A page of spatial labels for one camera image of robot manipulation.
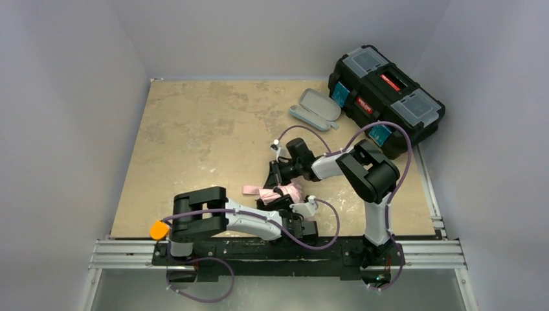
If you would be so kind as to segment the pink and black folding umbrella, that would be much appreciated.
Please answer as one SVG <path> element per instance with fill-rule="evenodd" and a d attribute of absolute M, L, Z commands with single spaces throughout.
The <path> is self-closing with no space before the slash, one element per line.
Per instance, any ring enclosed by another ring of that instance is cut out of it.
<path fill-rule="evenodd" d="M 288 195 L 291 198 L 292 204 L 304 203 L 304 195 L 302 193 L 302 187 L 292 181 L 288 185 L 278 185 L 272 189 L 261 188 L 254 185 L 245 185 L 242 188 L 242 194 L 255 195 L 258 197 L 258 201 L 263 205 L 274 202 L 275 200 Z"/>

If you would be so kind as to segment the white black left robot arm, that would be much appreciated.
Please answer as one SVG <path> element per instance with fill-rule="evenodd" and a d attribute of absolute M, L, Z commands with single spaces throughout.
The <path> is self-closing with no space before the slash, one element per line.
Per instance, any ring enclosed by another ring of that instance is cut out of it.
<path fill-rule="evenodd" d="M 178 194 L 173 212 L 163 219 L 168 226 L 169 254 L 190 257 L 194 245 L 225 231 L 253 235 L 271 244 L 287 239 L 291 233 L 303 243 L 318 239 L 315 201 L 304 202 L 293 187 L 245 189 L 257 195 L 255 207 L 247 207 L 227 197 L 224 187 L 209 187 Z"/>

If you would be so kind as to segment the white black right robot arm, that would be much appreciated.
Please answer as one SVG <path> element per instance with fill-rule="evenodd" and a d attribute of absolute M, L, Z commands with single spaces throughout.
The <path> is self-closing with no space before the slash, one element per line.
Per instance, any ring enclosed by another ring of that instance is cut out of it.
<path fill-rule="evenodd" d="M 278 156 L 269 163 L 266 188 L 280 188 L 297 178 L 320 182 L 344 176 L 364 201 L 366 254 L 379 257 L 395 245 L 389 205 L 401 176 L 389 158 L 366 140 L 334 155 L 314 155 L 302 138 L 296 138 L 286 143 L 286 151 L 289 157 Z"/>

